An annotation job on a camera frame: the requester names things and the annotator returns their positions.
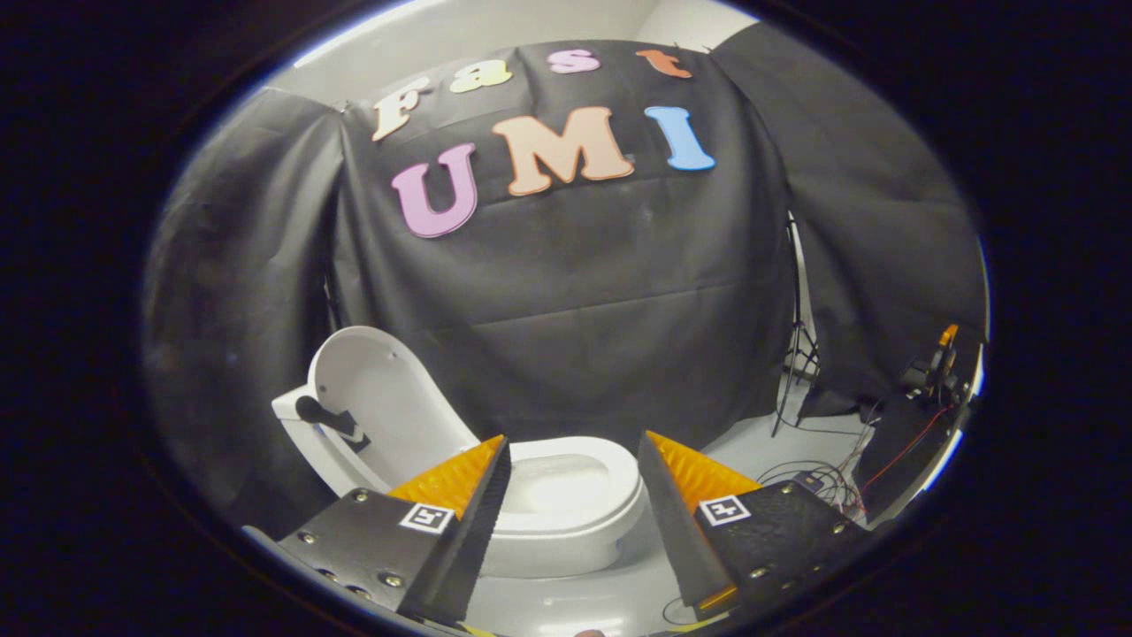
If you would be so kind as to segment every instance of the toilet bowl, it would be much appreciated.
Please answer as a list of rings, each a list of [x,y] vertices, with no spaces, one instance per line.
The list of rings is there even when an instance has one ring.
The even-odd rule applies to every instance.
[[[295,407],[303,396],[333,414],[349,411],[361,430],[355,440],[303,422]],[[307,385],[272,407],[338,497],[358,488],[387,493],[480,444],[417,356],[374,328],[332,335],[315,354]],[[511,481],[480,574],[565,577],[614,563],[618,541],[644,508],[633,455],[591,437],[513,442],[509,449]]]

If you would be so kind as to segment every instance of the toilet flush handle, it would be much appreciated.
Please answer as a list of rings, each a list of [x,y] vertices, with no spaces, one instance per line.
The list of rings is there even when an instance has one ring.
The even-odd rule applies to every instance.
[[[334,415],[319,405],[318,401],[309,396],[300,397],[294,403],[294,411],[305,423],[326,425],[342,434],[342,438],[350,442],[361,442],[365,437],[365,432],[358,427],[357,421],[353,420],[350,412]]]

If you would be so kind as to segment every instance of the foam letter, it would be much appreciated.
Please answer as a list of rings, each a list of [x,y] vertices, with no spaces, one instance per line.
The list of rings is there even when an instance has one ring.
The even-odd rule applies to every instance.
[[[715,160],[700,146],[688,124],[688,111],[677,106],[649,106],[644,114],[657,120],[668,139],[668,147],[672,149],[668,165],[677,170],[706,170],[715,165]]]
[[[583,72],[601,66],[601,62],[593,58],[593,53],[585,49],[550,53],[547,61],[550,62],[550,70],[563,74]]]
[[[495,86],[511,79],[512,72],[507,70],[507,62],[503,60],[487,60],[475,62],[470,67],[464,67],[456,71],[456,79],[448,87],[453,93],[468,93],[475,91],[480,86]]]
[[[469,156],[474,144],[461,144],[440,153],[437,161],[448,166],[452,188],[456,200],[444,212],[436,212],[428,203],[424,191],[427,163],[406,167],[393,178],[393,187],[401,195],[401,212],[405,215],[409,231],[418,236],[439,236],[460,227],[475,212],[475,181],[472,179],[472,162]]]
[[[672,77],[692,77],[691,72],[681,68],[676,68],[676,62],[680,61],[679,58],[666,55],[663,52],[657,50],[637,51],[637,55],[649,60],[652,68],[664,75],[670,75]]]
[[[374,110],[377,111],[377,131],[374,132],[375,141],[401,128],[409,121],[409,115],[401,111],[415,109],[417,102],[420,101],[420,93],[418,91],[423,91],[427,86],[427,77],[414,79],[408,86],[387,97],[381,97],[380,102],[374,104]]]
[[[615,179],[631,174],[633,164],[621,156],[609,129],[610,114],[604,106],[574,109],[566,118],[560,136],[530,115],[505,119],[492,126],[492,132],[507,139],[515,167],[515,180],[507,186],[507,191],[521,197],[550,187],[550,178],[539,171],[535,157],[566,183],[574,180],[580,153],[585,156],[582,177],[586,179]]]

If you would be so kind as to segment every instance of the blue letter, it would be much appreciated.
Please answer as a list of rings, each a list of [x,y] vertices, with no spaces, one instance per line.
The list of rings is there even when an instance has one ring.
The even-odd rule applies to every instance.
[[[678,106],[649,106],[644,114],[657,120],[668,139],[668,146],[672,149],[668,165],[677,170],[707,170],[715,165],[715,160],[700,147],[696,134],[688,124],[688,111]]]

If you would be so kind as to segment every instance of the red wire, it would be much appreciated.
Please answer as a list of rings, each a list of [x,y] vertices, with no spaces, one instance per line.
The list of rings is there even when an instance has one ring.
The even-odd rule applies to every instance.
[[[908,454],[909,449],[911,449],[912,447],[916,447],[916,444],[919,442],[919,440],[921,438],[924,438],[924,434],[926,434],[928,430],[932,429],[932,425],[935,424],[935,421],[940,416],[942,416],[945,412],[950,412],[953,407],[954,406],[952,406],[952,407],[945,407],[945,408],[941,410],[935,416],[932,416],[932,420],[928,421],[927,427],[924,428],[924,431],[921,431],[919,433],[919,436],[917,436],[911,442],[909,442],[908,447],[906,447],[903,451],[901,451],[900,454],[897,455],[895,458],[893,458],[892,460],[890,460],[889,464],[885,465],[883,470],[881,470],[880,472],[876,473],[875,476],[873,476],[872,479],[869,479],[869,481],[865,483],[865,487],[860,488],[860,491],[858,493],[865,493],[865,490],[868,489],[868,485],[873,484],[873,481],[875,481],[876,479],[881,477],[881,474],[883,474],[884,472],[889,471],[889,467],[891,467],[892,465],[894,465],[897,460],[899,460],[900,458],[902,458],[904,456],[904,454]]]

